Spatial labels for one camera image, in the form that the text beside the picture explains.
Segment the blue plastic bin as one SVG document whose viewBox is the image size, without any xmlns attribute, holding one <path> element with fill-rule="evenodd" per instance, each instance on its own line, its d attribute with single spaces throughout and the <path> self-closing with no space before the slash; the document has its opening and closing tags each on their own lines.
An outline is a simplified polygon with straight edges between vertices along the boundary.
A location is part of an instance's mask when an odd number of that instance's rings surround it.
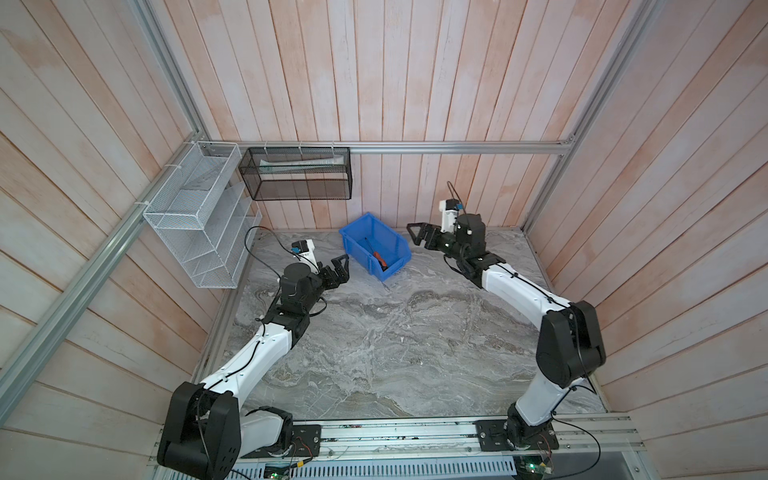
<svg viewBox="0 0 768 480">
<path fill-rule="evenodd" d="M 339 230 L 345 252 L 379 281 L 384 282 L 402 270 L 412 259 L 406 239 L 371 213 Z M 383 271 L 373 256 L 378 251 L 389 268 Z"/>
</svg>

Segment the orange handled screwdriver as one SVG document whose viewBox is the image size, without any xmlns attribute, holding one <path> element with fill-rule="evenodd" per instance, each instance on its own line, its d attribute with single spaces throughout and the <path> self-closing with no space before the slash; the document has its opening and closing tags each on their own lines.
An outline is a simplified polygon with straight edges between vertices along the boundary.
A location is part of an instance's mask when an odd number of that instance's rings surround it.
<svg viewBox="0 0 768 480">
<path fill-rule="evenodd" d="M 389 265 L 387 264 L 383 256 L 378 251 L 373 251 L 373 256 L 377 260 L 377 262 L 379 263 L 383 271 L 386 271 L 389 268 Z"/>
</svg>

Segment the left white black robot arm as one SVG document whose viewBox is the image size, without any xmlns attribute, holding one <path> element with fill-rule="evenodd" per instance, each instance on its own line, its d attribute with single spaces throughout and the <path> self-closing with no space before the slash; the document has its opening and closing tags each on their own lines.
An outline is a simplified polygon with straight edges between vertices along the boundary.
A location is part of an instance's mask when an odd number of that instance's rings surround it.
<svg viewBox="0 0 768 480">
<path fill-rule="evenodd" d="M 348 282 L 349 258 L 288 265 L 254 336 L 218 370 L 172 394 L 157 452 L 160 465 L 196 479 L 224 479 L 237 460 L 260 451 L 294 453 L 293 416 L 269 406 L 242 410 L 271 367 L 299 342 L 326 291 Z"/>
</svg>

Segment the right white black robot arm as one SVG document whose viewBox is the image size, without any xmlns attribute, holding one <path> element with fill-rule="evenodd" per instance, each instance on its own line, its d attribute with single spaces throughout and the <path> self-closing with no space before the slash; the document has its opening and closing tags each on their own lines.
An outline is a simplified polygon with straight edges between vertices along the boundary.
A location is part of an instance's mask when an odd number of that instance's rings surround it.
<svg viewBox="0 0 768 480">
<path fill-rule="evenodd" d="M 545 290 L 489 251 L 485 223 L 478 214 L 450 209 L 439 225 L 409 223 L 417 246 L 443 254 L 451 269 L 496 295 L 521 313 L 538 331 L 538 371 L 525 393 L 507 411 L 504 425 L 511 450 L 556 448 L 550 433 L 554 412 L 566 396 L 605 364 L 597 312 L 586 301 L 569 301 Z"/>
</svg>

